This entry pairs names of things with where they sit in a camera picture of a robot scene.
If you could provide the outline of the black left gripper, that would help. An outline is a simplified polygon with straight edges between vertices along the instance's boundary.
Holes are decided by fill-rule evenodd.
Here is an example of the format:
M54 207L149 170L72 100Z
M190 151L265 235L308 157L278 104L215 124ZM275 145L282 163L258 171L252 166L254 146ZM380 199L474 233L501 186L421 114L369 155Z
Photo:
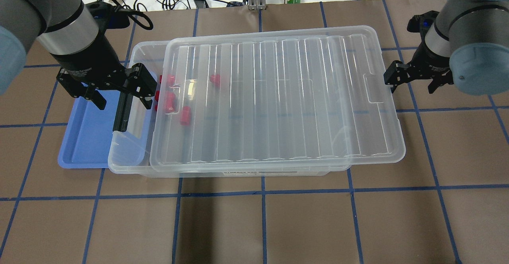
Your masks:
M74 54L52 56L65 69L59 70L56 80L71 97L82 97L104 110L107 101L97 89L120 88L120 92L137 97L147 110L152 108L156 80L142 63L131 68L122 66L107 38L97 37L87 48Z

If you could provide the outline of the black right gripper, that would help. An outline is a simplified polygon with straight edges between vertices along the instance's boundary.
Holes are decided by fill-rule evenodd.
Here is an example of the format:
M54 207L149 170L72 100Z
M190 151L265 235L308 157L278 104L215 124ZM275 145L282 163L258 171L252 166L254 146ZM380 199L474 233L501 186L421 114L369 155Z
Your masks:
M431 79L427 89L429 94L433 94L441 86L453 85L449 61L449 57L434 53L422 42L412 57L412 66L394 60L383 74L384 83L394 94L397 87L404 83Z

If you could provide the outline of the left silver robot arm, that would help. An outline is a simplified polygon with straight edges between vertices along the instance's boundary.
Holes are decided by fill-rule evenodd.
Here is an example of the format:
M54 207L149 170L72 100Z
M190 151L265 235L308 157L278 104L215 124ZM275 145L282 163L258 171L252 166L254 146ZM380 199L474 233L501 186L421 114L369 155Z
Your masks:
M120 64L105 26L82 0L1 0L0 29L1 93L23 70L38 41L63 68L56 79L71 97L103 110L107 101L100 91L116 90L151 108L156 80L140 63L131 68Z

